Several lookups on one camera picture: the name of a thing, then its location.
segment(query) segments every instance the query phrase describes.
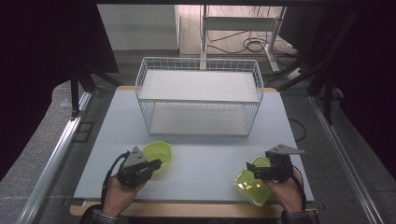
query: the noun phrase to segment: sleeve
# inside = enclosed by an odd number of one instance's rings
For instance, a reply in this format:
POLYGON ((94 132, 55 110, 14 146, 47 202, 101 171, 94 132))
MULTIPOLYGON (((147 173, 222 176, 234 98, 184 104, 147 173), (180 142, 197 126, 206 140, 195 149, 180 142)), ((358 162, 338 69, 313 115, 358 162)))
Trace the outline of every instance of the sleeve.
POLYGON ((100 206, 92 206, 88 208, 82 216, 79 224, 116 224, 117 217, 111 217, 100 210, 100 206))
POLYGON ((318 213, 316 210, 309 210, 298 213, 282 212, 283 224, 319 224, 318 213))

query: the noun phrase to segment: white wall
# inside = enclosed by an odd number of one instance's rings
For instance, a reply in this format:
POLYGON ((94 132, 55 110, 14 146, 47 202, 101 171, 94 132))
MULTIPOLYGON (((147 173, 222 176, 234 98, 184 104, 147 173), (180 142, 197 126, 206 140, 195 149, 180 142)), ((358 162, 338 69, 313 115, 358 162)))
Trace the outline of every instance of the white wall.
POLYGON ((113 50, 178 49, 178 6, 98 5, 113 50))

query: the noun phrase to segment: human hand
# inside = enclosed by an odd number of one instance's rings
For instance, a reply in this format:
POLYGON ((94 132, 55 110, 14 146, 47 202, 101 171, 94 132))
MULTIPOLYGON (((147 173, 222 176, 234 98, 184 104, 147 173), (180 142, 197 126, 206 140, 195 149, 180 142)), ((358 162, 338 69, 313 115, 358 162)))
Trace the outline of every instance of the human hand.
POLYGON ((137 192, 141 190, 146 183, 142 183, 134 189, 125 187, 116 177, 108 180, 105 204, 103 205, 103 213, 117 217, 122 211, 127 209, 134 201, 137 192))
MULTIPOLYGON (((303 184, 299 173, 295 169, 293 169, 293 172, 298 181, 303 184)), ((282 183, 274 183, 271 180, 264 180, 262 182, 271 189, 277 197, 279 204, 286 210, 286 212, 294 213, 303 211, 303 202, 300 196, 300 191, 291 178, 282 183)))

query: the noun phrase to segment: wire shelf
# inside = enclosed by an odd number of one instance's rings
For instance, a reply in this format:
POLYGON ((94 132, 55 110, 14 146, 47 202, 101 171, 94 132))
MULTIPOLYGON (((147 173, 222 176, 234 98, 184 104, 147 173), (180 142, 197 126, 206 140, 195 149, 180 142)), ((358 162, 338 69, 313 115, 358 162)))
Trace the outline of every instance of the wire shelf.
POLYGON ((262 88, 254 60, 144 58, 135 83, 150 134, 248 136, 262 88))

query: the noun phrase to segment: yellow-green plastic container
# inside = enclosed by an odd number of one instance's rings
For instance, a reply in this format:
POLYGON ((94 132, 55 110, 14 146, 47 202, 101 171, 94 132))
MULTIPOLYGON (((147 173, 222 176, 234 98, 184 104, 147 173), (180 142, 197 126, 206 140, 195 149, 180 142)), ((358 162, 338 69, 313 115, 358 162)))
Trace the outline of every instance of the yellow-green plastic container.
MULTIPOLYGON (((254 158, 251 163, 257 167, 271 166, 271 162, 264 156, 254 158)), ((236 177, 234 185, 247 196, 252 204, 258 207, 263 207, 272 194, 272 191, 262 183, 262 180, 255 179, 254 174, 247 168, 236 177)))
POLYGON ((163 162, 160 170, 172 160, 172 145, 162 141, 147 144, 143 147, 142 152, 148 161, 160 159, 163 162))

